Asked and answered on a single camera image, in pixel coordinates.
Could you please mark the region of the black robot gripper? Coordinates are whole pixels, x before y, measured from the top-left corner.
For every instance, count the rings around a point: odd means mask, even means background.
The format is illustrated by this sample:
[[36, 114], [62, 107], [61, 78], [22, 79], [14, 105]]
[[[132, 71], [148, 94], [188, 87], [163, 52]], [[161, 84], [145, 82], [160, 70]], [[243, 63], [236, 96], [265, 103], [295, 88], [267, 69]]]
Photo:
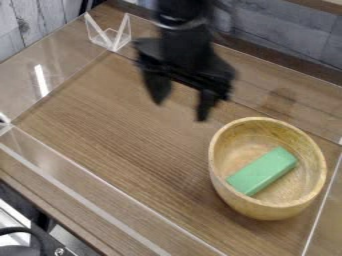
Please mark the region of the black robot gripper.
[[157, 21], [157, 37], [133, 41], [136, 64], [152, 102], [167, 99], [172, 83], [199, 91], [196, 120], [204, 122], [219, 100], [228, 100], [233, 67], [215, 53], [204, 21], [171, 23]]

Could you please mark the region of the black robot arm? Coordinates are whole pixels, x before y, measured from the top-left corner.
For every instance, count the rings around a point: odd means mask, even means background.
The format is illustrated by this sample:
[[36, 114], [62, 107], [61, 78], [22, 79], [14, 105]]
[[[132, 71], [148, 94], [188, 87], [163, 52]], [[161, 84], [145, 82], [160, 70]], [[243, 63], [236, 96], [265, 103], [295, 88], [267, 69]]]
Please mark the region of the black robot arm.
[[145, 89], [160, 105], [177, 82], [199, 92], [196, 120], [207, 120], [219, 100], [228, 100], [233, 67], [215, 53], [209, 31], [212, 0], [157, 0], [156, 38], [133, 42]]

